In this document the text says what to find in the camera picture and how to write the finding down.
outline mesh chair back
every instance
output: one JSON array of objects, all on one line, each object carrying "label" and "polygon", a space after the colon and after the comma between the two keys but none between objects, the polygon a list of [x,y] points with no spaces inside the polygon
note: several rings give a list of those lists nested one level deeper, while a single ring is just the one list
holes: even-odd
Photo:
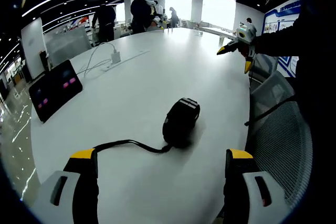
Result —
[{"label": "mesh chair back", "polygon": [[270,75],[277,70],[279,57],[271,57],[268,55],[257,54],[254,64],[248,73],[252,77],[251,91],[254,91],[262,84]]},{"label": "mesh chair back", "polygon": [[[274,72],[251,95],[250,119],[292,96],[286,79]],[[246,151],[285,191],[285,200],[294,208],[305,193],[312,166],[310,129],[296,102],[286,102],[249,128]]]}]

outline person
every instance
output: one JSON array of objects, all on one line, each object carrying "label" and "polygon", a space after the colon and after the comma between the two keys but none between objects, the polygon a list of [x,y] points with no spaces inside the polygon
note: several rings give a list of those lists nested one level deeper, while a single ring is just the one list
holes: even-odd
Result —
[{"label": "person", "polygon": [[157,26],[153,21],[157,16],[153,0],[134,0],[131,4],[131,13],[133,34],[143,33],[150,26]]},{"label": "person", "polygon": [[162,15],[163,15],[163,7],[162,7],[162,5],[160,5],[160,4],[158,3],[158,1],[155,0],[154,2],[156,3],[156,6],[155,6],[156,13],[157,13],[158,16],[161,18]]},{"label": "person", "polygon": [[255,33],[257,32],[256,27],[252,24],[252,19],[251,19],[251,18],[247,18],[247,19],[246,19],[246,24],[247,24],[248,26],[250,26],[252,29],[254,29],[254,30],[255,30]]},{"label": "person", "polygon": [[95,28],[97,19],[99,21],[99,32],[98,38],[99,42],[108,42],[114,40],[114,20],[115,20],[115,11],[113,7],[102,4],[96,11],[93,21],[92,28]]},{"label": "person", "polygon": [[[301,0],[300,15],[293,26],[262,34],[253,41],[258,54],[299,56],[296,78],[289,79],[289,83],[295,91],[300,112],[310,126],[313,159],[307,192],[291,216],[292,220],[296,219],[294,223],[303,222],[298,220],[302,216],[309,220],[312,212],[319,216],[319,222],[326,222],[327,215],[324,213],[328,214],[329,211],[319,212],[317,202],[326,202],[324,197],[334,189],[334,185],[327,185],[329,180],[325,177],[334,163],[333,157],[325,153],[325,148],[332,144],[329,140],[334,139],[335,112],[334,50],[331,48],[334,41],[325,21],[333,11],[330,3],[333,0]],[[312,27],[318,29],[322,36],[312,40]],[[238,50],[247,56],[246,45],[241,45]]]},{"label": "person", "polygon": [[179,23],[179,18],[176,14],[176,11],[173,7],[170,7],[169,10],[172,12],[172,17],[171,17],[171,27],[175,28],[177,27],[177,24]]}]

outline white wall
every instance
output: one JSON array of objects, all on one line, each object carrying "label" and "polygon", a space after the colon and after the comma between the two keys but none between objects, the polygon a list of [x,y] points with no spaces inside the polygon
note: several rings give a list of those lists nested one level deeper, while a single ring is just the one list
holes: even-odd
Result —
[{"label": "white wall", "polygon": [[235,22],[234,22],[233,28],[234,30],[236,30],[239,27],[240,22],[245,24],[246,19],[251,18],[253,25],[257,29],[257,36],[259,36],[261,35],[261,32],[263,30],[262,26],[264,23],[264,16],[265,16],[265,13],[262,13],[246,5],[236,3],[236,16],[235,16]]},{"label": "white wall", "polygon": [[26,63],[33,79],[43,71],[43,65],[39,53],[47,51],[44,41],[42,20],[37,18],[21,30],[22,47],[26,56]]},{"label": "white wall", "polygon": [[131,4],[134,0],[124,0],[125,3],[125,21],[128,19],[133,19],[133,15],[131,13]]},{"label": "white wall", "polygon": [[200,23],[202,21],[203,0],[192,0],[191,22]]}]

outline black jacket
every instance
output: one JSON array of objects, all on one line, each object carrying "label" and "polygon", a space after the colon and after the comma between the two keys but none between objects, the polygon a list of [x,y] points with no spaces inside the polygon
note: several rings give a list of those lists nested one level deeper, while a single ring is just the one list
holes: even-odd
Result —
[{"label": "black jacket", "polygon": [[132,28],[133,33],[144,32],[158,16],[155,7],[149,6],[145,0],[134,0],[131,5],[131,13],[133,15]]},{"label": "black jacket", "polygon": [[327,101],[332,96],[332,41],[324,19],[303,4],[293,26],[256,38],[258,54],[299,56],[295,92],[310,119],[328,110]]},{"label": "black jacket", "polygon": [[113,7],[106,5],[100,6],[93,17],[92,26],[95,26],[97,19],[99,21],[99,27],[106,26],[110,23],[114,26],[115,11]]}]

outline white counter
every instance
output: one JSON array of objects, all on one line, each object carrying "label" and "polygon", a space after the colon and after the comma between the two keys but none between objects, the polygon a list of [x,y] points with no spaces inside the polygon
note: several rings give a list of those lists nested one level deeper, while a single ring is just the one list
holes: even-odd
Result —
[{"label": "white counter", "polygon": [[[249,81],[238,52],[217,56],[216,35],[177,28],[112,42],[126,60],[114,69],[80,74],[83,91],[45,124],[33,108],[31,139],[42,182],[62,170],[71,154],[105,142],[134,139],[161,148],[162,125],[182,97],[201,114],[190,150],[149,153],[125,145],[98,154],[99,223],[211,223],[223,206],[225,155],[245,148]],[[90,49],[71,62],[87,64]],[[112,48],[96,51],[91,66]]]}]

